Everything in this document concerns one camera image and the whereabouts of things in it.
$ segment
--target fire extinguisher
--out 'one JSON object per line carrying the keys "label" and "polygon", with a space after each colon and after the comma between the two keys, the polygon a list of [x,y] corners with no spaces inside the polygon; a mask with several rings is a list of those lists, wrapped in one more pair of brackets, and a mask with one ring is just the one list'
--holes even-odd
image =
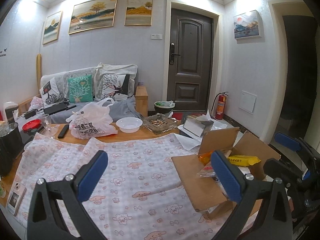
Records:
{"label": "fire extinguisher", "polygon": [[223,119],[223,112],[224,112],[224,108],[226,106],[226,101],[227,101],[227,96],[228,96],[226,93],[229,93],[229,92],[219,93],[218,95],[216,95],[216,97],[215,97],[215,99],[213,101],[213,106],[212,106],[211,112],[213,110],[214,103],[215,103],[217,97],[219,96],[217,110],[216,110],[216,116],[215,116],[215,118],[217,120],[222,120]]}

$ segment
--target door frame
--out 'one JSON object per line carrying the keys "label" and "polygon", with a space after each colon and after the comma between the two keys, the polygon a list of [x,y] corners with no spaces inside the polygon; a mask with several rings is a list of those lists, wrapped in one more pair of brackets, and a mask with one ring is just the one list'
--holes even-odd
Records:
{"label": "door frame", "polygon": [[189,5],[184,1],[166,0],[166,14],[165,14],[165,35],[164,35],[164,76],[162,100],[167,100],[168,90],[168,74],[169,74],[169,50],[170,50],[170,30],[171,30],[171,9],[180,9],[191,13],[200,14],[213,19],[213,59],[212,59],[212,73],[211,84],[209,90],[209,100],[207,108],[213,104],[214,97],[220,92],[221,76],[222,76],[222,55],[223,55],[223,28],[222,28],[222,14],[216,12],[206,11]]}
{"label": "door frame", "polygon": [[301,4],[305,5],[305,2],[303,0],[276,0],[268,2],[276,39],[275,58],[277,61],[277,73],[268,117],[260,136],[260,140],[264,141],[265,143],[270,143],[273,138],[273,134],[279,121],[286,88],[288,71],[288,48],[287,36],[285,33],[284,21],[282,16],[302,15],[313,17],[311,12],[305,13],[305,11],[302,11],[299,6],[295,6]]}

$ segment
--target metal screw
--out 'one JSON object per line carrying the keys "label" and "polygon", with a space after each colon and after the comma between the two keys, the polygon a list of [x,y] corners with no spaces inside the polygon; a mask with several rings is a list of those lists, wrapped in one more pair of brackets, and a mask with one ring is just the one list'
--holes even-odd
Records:
{"label": "metal screw", "polygon": [[280,178],[275,178],[276,183],[281,184],[282,183],[282,179]]}
{"label": "metal screw", "polygon": [[75,178],[75,176],[73,174],[68,174],[64,178],[66,179],[66,181],[72,181]]}
{"label": "metal screw", "polygon": [[246,178],[247,180],[253,180],[253,179],[254,179],[254,176],[249,173],[249,174],[246,174],[246,175],[245,175],[245,178]]}
{"label": "metal screw", "polygon": [[44,178],[37,179],[37,184],[41,185],[44,183]]}

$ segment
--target framed painting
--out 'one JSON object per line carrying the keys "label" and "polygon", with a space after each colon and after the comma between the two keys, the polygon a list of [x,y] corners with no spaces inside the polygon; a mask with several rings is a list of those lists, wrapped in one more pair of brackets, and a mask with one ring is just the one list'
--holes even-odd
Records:
{"label": "framed painting", "polygon": [[125,26],[151,26],[153,0],[128,0]]}
{"label": "framed painting", "polygon": [[45,22],[44,27],[42,44],[46,44],[48,42],[55,41],[58,39],[61,15],[62,11],[54,13],[47,17],[47,21]]}
{"label": "framed painting", "polygon": [[235,39],[261,37],[259,13],[247,12],[233,17]]}
{"label": "framed painting", "polygon": [[117,0],[91,0],[73,8],[69,34],[112,27]]}

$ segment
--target dark brown door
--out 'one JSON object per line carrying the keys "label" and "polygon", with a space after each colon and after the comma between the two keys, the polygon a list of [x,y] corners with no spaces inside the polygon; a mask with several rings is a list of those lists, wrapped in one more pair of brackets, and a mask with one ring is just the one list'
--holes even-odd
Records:
{"label": "dark brown door", "polygon": [[167,100],[175,110],[207,110],[212,46],[212,19],[172,9]]}

